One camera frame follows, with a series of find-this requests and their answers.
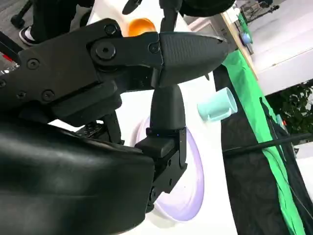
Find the orange ball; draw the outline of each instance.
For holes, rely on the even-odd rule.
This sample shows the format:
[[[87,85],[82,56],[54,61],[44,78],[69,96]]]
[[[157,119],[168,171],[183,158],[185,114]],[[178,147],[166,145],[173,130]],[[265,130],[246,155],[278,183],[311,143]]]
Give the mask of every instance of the orange ball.
[[[135,19],[128,26],[128,36],[135,37],[145,32],[156,31],[155,25],[147,18]]]

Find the screw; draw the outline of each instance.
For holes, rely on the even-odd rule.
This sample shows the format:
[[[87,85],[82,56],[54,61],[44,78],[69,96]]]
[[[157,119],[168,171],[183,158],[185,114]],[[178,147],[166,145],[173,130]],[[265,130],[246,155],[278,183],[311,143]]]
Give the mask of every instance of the screw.
[[[16,95],[16,97],[18,99],[24,99],[26,97],[26,92],[20,91],[18,92],[18,94]]]
[[[109,42],[102,42],[96,48],[96,54],[102,60],[111,60],[115,53],[115,46]]]
[[[151,53],[158,53],[160,51],[160,46],[158,43],[152,43],[149,45],[149,51]]]
[[[113,35],[115,32],[116,32],[116,26],[113,25],[113,24],[108,24],[104,27],[104,30],[105,32],[108,34],[108,35]]]
[[[36,68],[38,68],[40,65],[39,63],[39,60],[37,59],[30,59],[28,62],[27,62],[27,67],[30,69],[30,70],[35,70]]]
[[[5,87],[5,85],[6,85],[5,80],[0,80],[0,88]]]
[[[42,99],[43,101],[49,102],[53,100],[54,98],[54,93],[51,90],[46,90],[42,93]]]

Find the white wall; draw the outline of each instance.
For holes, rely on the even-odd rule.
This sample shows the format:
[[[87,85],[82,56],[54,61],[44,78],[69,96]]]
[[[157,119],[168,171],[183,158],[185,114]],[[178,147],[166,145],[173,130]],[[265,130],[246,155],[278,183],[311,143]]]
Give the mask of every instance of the white wall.
[[[307,53],[313,48],[313,0],[286,0],[280,6],[249,24],[252,59],[265,94],[313,78],[312,65],[302,63],[313,61],[313,54]]]
[[[297,159],[313,157],[313,142],[297,145],[295,148],[299,149]]]

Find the chair wheel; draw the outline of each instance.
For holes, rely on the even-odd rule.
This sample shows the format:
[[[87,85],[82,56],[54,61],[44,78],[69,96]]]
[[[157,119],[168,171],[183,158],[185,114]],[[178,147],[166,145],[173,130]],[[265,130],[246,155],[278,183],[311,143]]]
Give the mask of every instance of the chair wheel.
[[[20,18],[18,15],[14,15],[11,18],[11,23],[15,28],[23,28],[24,24],[25,24],[25,20],[23,20],[22,18]]]

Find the light blue mug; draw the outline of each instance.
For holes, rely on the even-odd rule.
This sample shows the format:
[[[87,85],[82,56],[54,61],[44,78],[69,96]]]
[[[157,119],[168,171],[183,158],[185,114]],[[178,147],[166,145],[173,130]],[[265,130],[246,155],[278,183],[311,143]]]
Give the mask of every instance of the light blue mug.
[[[198,104],[198,112],[204,121],[220,121],[237,111],[235,98],[228,87],[216,92],[207,102]]]

